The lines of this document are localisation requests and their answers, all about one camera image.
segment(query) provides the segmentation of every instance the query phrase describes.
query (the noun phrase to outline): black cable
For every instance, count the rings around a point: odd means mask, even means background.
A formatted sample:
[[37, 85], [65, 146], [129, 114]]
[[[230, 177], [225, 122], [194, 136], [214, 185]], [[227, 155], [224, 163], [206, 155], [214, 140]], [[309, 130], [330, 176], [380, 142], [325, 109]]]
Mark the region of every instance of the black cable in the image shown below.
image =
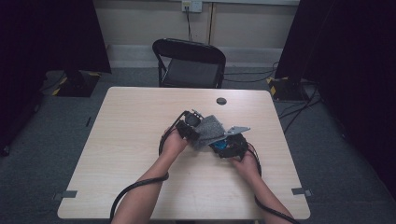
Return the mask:
[[297, 106], [297, 105], [303, 105], [303, 104], [304, 104], [304, 102], [301, 102], [301, 103], [297, 103], [297, 104], [295, 104], [295, 105], [291, 105], [291, 106], [288, 106], [288, 107], [284, 108], [284, 109], [282, 110], [282, 112], [278, 115], [278, 117], [279, 117], [279, 118], [282, 117], [283, 113], [285, 113], [286, 110], [288, 110], [288, 109], [290, 109], [290, 108], [292, 108], [292, 107], [295, 107], [295, 106]]
[[[180, 116], [175, 120], [175, 122], [171, 125], [171, 127], [169, 127], [169, 129], [163, 134], [161, 141], [160, 141], [160, 146], [158, 148], [158, 152], [159, 155], [161, 155], [163, 153], [163, 144], [166, 141], [166, 138], [169, 136], [169, 134], [172, 133], [173, 128], [175, 127], [175, 125], [178, 123], [178, 121], [180, 120], [180, 118], [182, 116], [184, 116], [186, 113], [188, 113], [188, 111], [184, 111], [183, 113], [180, 114]], [[155, 177], [155, 178], [151, 178], [151, 179], [145, 179], [145, 180], [141, 180], [138, 182], [135, 182], [134, 184], [126, 187], [125, 189], [122, 190], [122, 192], [120, 192], [120, 194], [117, 196], [116, 200], [114, 200], [113, 205], [111, 206], [111, 211], [110, 211], [110, 222], [114, 217], [114, 214], [116, 213], [116, 208], [117, 208], [117, 204], [119, 204], [121, 198], [131, 189], [135, 189], [137, 187], [141, 187], [141, 186], [145, 186], [148, 184], [154, 184], [154, 183], [158, 183], [158, 182], [163, 182], [165, 180], [167, 180], [169, 178], [169, 173], [166, 172], [166, 175], [161, 176], [161, 177]]]
[[[248, 143], [248, 144], [249, 144], [251, 147], [253, 147], [253, 151], [254, 151], [254, 152], [253, 152], [252, 150], [250, 150], [250, 149], [247, 149], [247, 151], [250, 152], [250, 153], [253, 155], [253, 157], [256, 159], [257, 169], [258, 169], [258, 171], [259, 171], [259, 175], [262, 176], [262, 166], [260, 165], [259, 155], [257, 154], [257, 151], [256, 151], [256, 149], [254, 148], [254, 146], [251, 145], [250, 143]], [[266, 212], [269, 212], [269, 213], [271, 213], [272, 215], [275, 215], [275, 216], [277, 216], [277, 217], [281, 217], [281, 218], [287, 220], [287, 221], [290, 222], [290, 223], [293, 223], [293, 224], [300, 224], [296, 219], [294, 219], [294, 218], [292, 218], [292, 217], [289, 217], [289, 216], [287, 216], [287, 215], [285, 215], [285, 214], [283, 214], [283, 213], [281, 213], [281, 212], [278, 212], [278, 211], [276, 211], [276, 210], [274, 210], [274, 209], [272, 209], [272, 208], [270, 208], [270, 207], [265, 206], [264, 204], [262, 204], [262, 203], [259, 201], [259, 199], [256, 197], [256, 195], [254, 195], [254, 201], [255, 201], [255, 203], [256, 203], [262, 210], [264, 210], [264, 211], [266, 211]]]
[[191, 28], [190, 28], [190, 8], [189, 7], [184, 7], [186, 10], [186, 15], [187, 15], [187, 23], [189, 24], [189, 40], [192, 42], [192, 34], [191, 34]]
[[230, 76], [230, 75], [255, 75], [255, 74], [266, 74], [266, 73], [272, 73], [276, 71], [275, 65], [279, 62], [273, 63], [272, 70], [267, 71], [267, 72], [246, 72], [246, 73], [225, 73], [224, 75]]
[[64, 77], [64, 73], [58, 78], [58, 80], [56, 80], [56, 82], [50, 84], [48, 87], [44, 87], [43, 89], [41, 89], [40, 91], [46, 91], [47, 89], [55, 86], [58, 82], [60, 82], [62, 80], [62, 78]]
[[[319, 103], [319, 102], [321, 102], [321, 98], [319, 98], [317, 101], [315, 101], [314, 103], [312, 103], [312, 104], [309, 105], [308, 107], [310, 107], [310, 106], [312, 106], [312, 105], [316, 105], [316, 104]], [[280, 116], [279, 119], [283, 119], [283, 118], [285, 118], [285, 117], [287, 117], [287, 116], [289, 116], [289, 115], [295, 114], [295, 113], [297, 113], [297, 112], [300, 111], [300, 110], [301, 110], [301, 108], [300, 108], [300, 109], [293, 110], [293, 111], [291, 111], [291, 112], [289, 112], [289, 113], [287, 113], [287, 114], [285, 114], [285, 115]]]
[[121, 200], [121, 198], [129, 190], [135, 189], [137, 187], [145, 186], [145, 185], [148, 185], [148, 184], [153, 184], [153, 183], [157, 183], [157, 182], [163, 182], [163, 181], [167, 180], [168, 178], [169, 178], [169, 173], [166, 172], [166, 175], [164, 175], [164, 176], [141, 180], [141, 181], [135, 182], [134, 184], [128, 186], [125, 189], [123, 189], [122, 192], [117, 196], [116, 200], [114, 200], [113, 205], [111, 206], [110, 222], [111, 222], [111, 220], [113, 220], [114, 214], [116, 213], [117, 204], [119, 204], [119, 201]]
[[299, 109], [297, 111], [297, 114], [291, 119], [291, 121], [289, 122], [288, 126], [286, 126], [285, 130], [283, 131], [283, 133], [286, 133], [288, 131], [290, 125], [297, 119], [297, 117], [301, 114], [301, 112], [303, 112], [303, 110], [308, 108], [309, 103], [311, 103], [311, 101], [314, 99], [315, 93], [317, 93], [317, 90], [318, 90], [318, 86], [315, 87], [314, 93], [312, 93], [312, 96], [308, 99], [306, 104], [301, 109]]
[[209, 35], [208, 35], [208, 40], [207, 40], [207, 44], [210, 45], [210, 41], [211, 41], [211, 36], [212, 36], [212, 23], [213, 23], [213, 5], [214, 3], [210, 3], [210, 21], [209, 21]]
[[252, 72], [252, 73], [226, 73], [226, 74], [224, 74], [226, 76], [231, 76], [231, 75], [259, 75], [259, 74], [271, 73], [270, 75], [268, 75], [268, 76], [266, 76], [264, 78], [260, 78], [260, 79], [257, 79], [257, 80], [248, 80], [248, 81], [231, 80], [231, 79], [226, 79], [226, 78], [224, 78], [223, 80], [231, 81], [231, 82], [259, 82], [259, 81], [263, 81], [263, 80], [267, 79], [268, 77], [270, 77], [276, 71], [275, 64], [277, 64], [277, 63], [279, 63], [279, 62], [273, 63], [273, 69], [271, 71], [267, 71], [267, 72], [261, 72], [261, 73], [258, 73], [258, 72]]

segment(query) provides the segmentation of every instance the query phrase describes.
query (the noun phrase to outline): electrical outlet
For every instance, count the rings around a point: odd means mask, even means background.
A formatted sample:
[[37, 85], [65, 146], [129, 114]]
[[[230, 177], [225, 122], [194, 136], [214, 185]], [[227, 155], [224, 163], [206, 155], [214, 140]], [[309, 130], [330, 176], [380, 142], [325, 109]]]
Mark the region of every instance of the electrical outlet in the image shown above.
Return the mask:
[[189, 9], [189, 12], [192, 12], [191, 1], [181, 1], [181, 11], [187, 11], [186, 8]]
[[192, 12], [202, 12], [202, 2], [201, 1], [192, 1], [191, 9], [192, 9]]

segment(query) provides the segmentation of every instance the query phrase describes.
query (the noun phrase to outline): white wall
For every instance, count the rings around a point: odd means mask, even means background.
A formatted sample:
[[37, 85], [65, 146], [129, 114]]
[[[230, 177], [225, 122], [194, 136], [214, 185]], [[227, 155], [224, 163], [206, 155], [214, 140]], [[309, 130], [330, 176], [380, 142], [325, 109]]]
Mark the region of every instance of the white wall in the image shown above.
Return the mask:
[[[277, 1], [282, 4], [268, 4]], [[298, 1], [263, 2], [267, 4], [261, 5], [257, 1], [254, 4], [203, 2], [202, 13], [190, 14], [193, 40], [210, 41], [223, 49], [228, 65], [232, 61], [237, 65], [251, 63], [254, 66], [276, 62], [285, 45]], [[148, 55], [148, 60], [155, 64], [149, 51], [159, 38], [189, 38], [187, 17], [181, 12], [180, 1], [94, 0], [94, 3], [106, 44], [128, 45], [127, 51], [123, 52], [128, 57], [133, 50], [131, 46], [137, 46], [139, 55], [133, 56], [136, 60], [141, 55]], [[130, 58], [122, 59], [124, 56], [118, 55], [119, 49], [113, 48], [111, 57], [128, 62]]]

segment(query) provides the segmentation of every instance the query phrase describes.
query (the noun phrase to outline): table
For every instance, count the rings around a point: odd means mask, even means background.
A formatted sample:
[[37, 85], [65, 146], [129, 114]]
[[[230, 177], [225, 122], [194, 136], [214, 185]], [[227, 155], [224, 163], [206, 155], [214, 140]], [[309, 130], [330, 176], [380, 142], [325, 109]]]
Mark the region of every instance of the table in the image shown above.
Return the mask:
[[[223, 97], [226, 105], [217, 104]], [[113, 87], [93, 124], [63, 198], [60, 218], [108, 218], [116, 196], [134, 183], [158, 157], [163, 131], [184, 111], [215, 115], [228, 130], [247, 126], [257, 149], [262, 176], [295, 218], [310, 211], [292, 157], [267, 91]], [[169, 170], [152, 219], [261, 218], [253, 193], [232, 165], [210, 147], [187, 147]]]

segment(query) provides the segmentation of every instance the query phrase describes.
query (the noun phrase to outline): hand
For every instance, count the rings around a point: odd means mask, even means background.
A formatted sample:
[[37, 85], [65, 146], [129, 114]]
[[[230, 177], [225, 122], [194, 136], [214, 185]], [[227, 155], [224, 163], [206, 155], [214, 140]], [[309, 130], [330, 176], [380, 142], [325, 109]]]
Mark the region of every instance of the hand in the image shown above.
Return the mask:
[[[251, 144], [248, 144], [248, 149], [254, 152], [254, 147]], [[258, 165], [256, 162], [256, 158], [252, 155], [249, 151], [245, 152], [244, 159], [241, 161], [237, 160], [236, 158], [228, 159], [233, 166], [248, 183], [249, 185], [252, 184], [253, 179], [261, 178], [259, 175], [259, 171], [257, 169]]]
[[189, 142], [186, 139], [180, 137], [177, 129], [173, 128], [163, 144], [163, 154], [177, 157], [188, 144]]

